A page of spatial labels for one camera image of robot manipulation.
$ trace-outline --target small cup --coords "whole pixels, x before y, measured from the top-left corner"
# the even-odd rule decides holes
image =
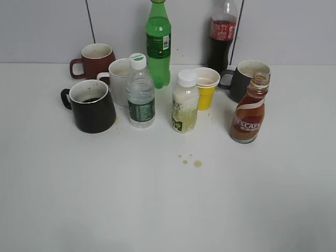
[[[221,77],[216,70],[211,68],[199,67],[194,70],[197,72],[197,87],[200,92],[198,110],[207,110],[211,106],[212,98]]]
[[[256,72],[263,72],[270,76],[271,71],[269,66],[258,60],[245,60],[238,64],[235,71],[224,70],[220,78],[222,79],[225,75],[233,75],[230,85],[218,84],[221,89],[230,90],[229,97],[235,101],[240,102],[243,96],[247,92],[247,86],[250,84],[253,75]]]
[[[115,61],[112,48],[106,44],[91,44],[83,48],[82,57],[73,59],[70,62],[70,75],[74,79],[95,79],[100,72],[108,71],[109,65]],[[75,75],[73,73],[74,64],[83,64],[84,73]]]
[[[63,89],[61,99],[72,110],[76,126],[83,132],[103,132],[116,120],[109,87],[103,81],[84,80],[71,89]]]
[[[97,80],[104,77],[110,78],[110,89],[113,101],[124,107],[128,107],[126,83],[130,72],[130,59],[118,59],[109,66],[109,72],[101,72]]]

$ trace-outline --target red mug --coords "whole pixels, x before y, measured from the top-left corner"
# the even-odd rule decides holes
[[[109,65],[115,61],[116,57],[109,45],[106,44],[91,44],[83,48],[82,57],[80,59],[73,59],[70,62],[70,75],[74,79],[96,79],[100,72],[107,72]],[[73,73],[74,64],[83,64],[84,73],[75,75]]]

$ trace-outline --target green bottle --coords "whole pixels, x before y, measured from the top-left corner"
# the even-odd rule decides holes
[[[172,25],[164,7],[165,0],[151,0],[152,8],[146,23],[147,61],[156,88],[170,82],[170,51]]]

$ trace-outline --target coca-cola bottle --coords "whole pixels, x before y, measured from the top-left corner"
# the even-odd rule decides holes
[[[235,36],[238,11],[234,0],[217,0],[211,22],[210,56],[207,66],[221,73],[227,68],[228,54]]]
[[[231,137],[238,143],[250,143],[257,137],[264,119],[268,85],[268,74],[257,72],[253,75],[232,121]]]

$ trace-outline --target white wall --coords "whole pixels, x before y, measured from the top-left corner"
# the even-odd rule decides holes
[[[203,64],[211,8],[217,0],[167,0],[172,64]],[[235,0],[240,8],[242,0]],[[116,57],[145,51],[150,0],[88,0],[97,42]],[[260,59],[270,65],[336,62],[333,0],[246,1],[233,64]],[[1,0],[0,62],[69,62],[93,42],[85,0]]]
[[[233,64],[335,65],[336,1],[245,1]]]
[[[0,62],[70,62],[92,42],[85,0],[0,1]]]
[[[172,64],[203,64],[217,0],[167,0]],[[242,0],[236,0],[240,8]],[[117,58],[146,52],[150,0],[88,0],[96,42]],[[93,42],[85,0],[1,0],[0,62],[70,62]]]

